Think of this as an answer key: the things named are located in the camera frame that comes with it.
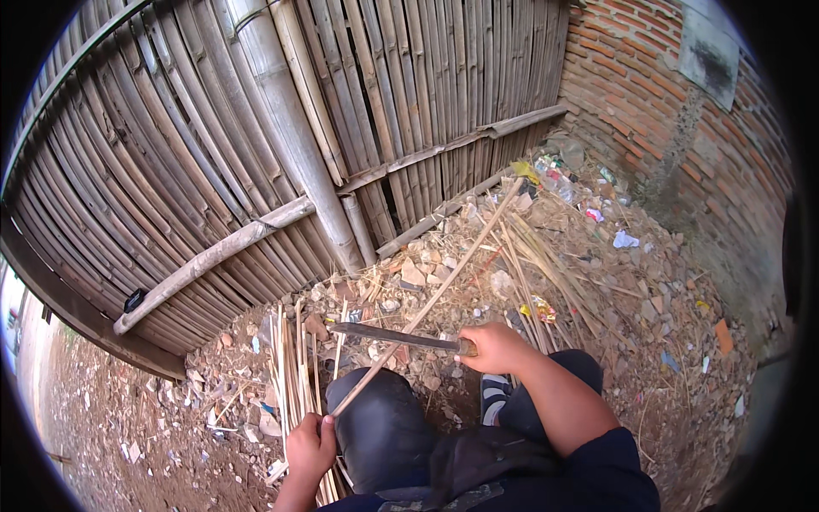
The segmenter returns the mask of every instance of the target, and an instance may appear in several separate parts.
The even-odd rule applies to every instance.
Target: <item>wire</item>
[[[267,9],[268,7],[272,6],[273,4],[279,3],[281,1],[282,0],[270,0],[270,2],[267,2],[264,7],[260,7],[259,9],[256,9],[255,11],[248,12],[246,15],[244,15],[242,17],[241,20],[236,22],[236,25],[233,26],[233,32],[235,32],[238,35],[239,30],[245,28],[247,26],[247,24],[249,24],[251,21],[253,21],[257,16],[259,16],[265,9]]]

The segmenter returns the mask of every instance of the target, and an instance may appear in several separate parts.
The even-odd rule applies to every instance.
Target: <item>leg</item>
[[[359,368],[327,388],[329,410],[364,377]],[[423,420],[410,383],[381,369],[336,419],[336,438],[356,494],[429,484],[435,433]]]
[[[555,363],[572,372],[581,381],[588,384],[597,394],[603,391],[603,370],[595,361],[581,350],[567,350],[549,355]],[[549,442],[543,431],[541,419],[537,415],[535,404],[524,386],[518,386],[498,413],[502,427],[518,432],[534,442]]]

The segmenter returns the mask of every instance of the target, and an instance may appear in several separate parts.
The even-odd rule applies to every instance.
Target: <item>bamboo fence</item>
[[[240,38],[259,16],[275,25],[323,172],[355,194],[375,247],[488,179],[548,127],[481,135],[555,104],[563,0],[280,0],[241,20],[230,16],[237,3],[147,5],[79,61],[29,135],[23,126],[49,85],[125,9],[90,0],[22,113],[17,138],[28,140],[3,201],[43,262],[108,319],[134,290],[152,290],[305,194],[300,170],[274,149],[287,127],[275,124]],[[134,332],[182,355],[248,307],[343,271],[334,255],[318,216],[306,216],[195,279]]]

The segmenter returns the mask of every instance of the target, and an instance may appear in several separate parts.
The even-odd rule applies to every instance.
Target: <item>wooden handle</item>
[[[459,356],[477,356],[477,346],[475,342],[467,338],[458,338],[458,355]]]

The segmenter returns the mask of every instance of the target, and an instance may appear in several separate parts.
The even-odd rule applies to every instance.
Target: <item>hand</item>
[[[336,461],[335,418],[309,412],[287,437],[287,460],[290,476],[305,482],[315,481],[332,468]],[[317,430],[321,423],[321,438]]]
[[[498,322],[463,327],[458,336],[475,342],[477,356],[455,356],[455,360],[484,374],[518,374],[523,365],[541,355],[518,333]]]

